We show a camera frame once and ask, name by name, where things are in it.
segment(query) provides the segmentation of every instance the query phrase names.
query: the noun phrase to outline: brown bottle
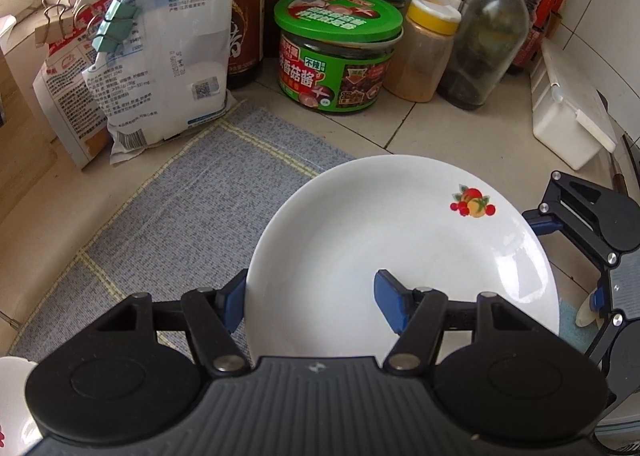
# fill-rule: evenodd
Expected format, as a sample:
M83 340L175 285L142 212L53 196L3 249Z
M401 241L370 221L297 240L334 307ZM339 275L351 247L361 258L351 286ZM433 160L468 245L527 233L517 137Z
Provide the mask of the brown bottle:
M231 15L229 89L253 82L262 63L264 0L234 0Z

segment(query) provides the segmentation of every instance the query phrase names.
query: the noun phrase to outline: flour bag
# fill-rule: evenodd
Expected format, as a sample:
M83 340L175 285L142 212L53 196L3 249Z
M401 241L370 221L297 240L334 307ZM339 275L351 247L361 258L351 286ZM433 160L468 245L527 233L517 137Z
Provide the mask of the flour bag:
M84 81L107 117L111 162L223 116L232 0L123 0L140 15L114 53L100 52Z

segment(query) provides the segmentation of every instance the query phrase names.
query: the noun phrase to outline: yellow cap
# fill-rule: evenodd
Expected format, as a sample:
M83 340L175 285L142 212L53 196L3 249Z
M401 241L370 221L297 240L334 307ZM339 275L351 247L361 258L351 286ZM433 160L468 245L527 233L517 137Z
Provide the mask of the yellow cap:
M411 0L406 16L423 28L441 35L454 35L462 18L453 6L427 0Z

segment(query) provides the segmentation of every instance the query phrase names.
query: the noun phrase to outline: green binder clip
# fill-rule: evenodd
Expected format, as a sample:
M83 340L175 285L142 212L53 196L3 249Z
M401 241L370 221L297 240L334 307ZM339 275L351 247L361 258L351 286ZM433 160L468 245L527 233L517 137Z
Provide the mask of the green binder clip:
M98 31L91 43L97 52L113 53L131 33L133 21L140 14L140 8L114 0L104 14Z

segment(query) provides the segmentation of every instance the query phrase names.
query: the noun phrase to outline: mushroom sauce jar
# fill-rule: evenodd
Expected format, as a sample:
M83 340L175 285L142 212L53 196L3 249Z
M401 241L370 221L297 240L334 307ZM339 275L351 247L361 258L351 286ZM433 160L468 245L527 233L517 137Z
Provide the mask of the mushroom sauce jar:
M310 108L351 112L374 103L402 36L402 15L383 0L281 0L278 81Z

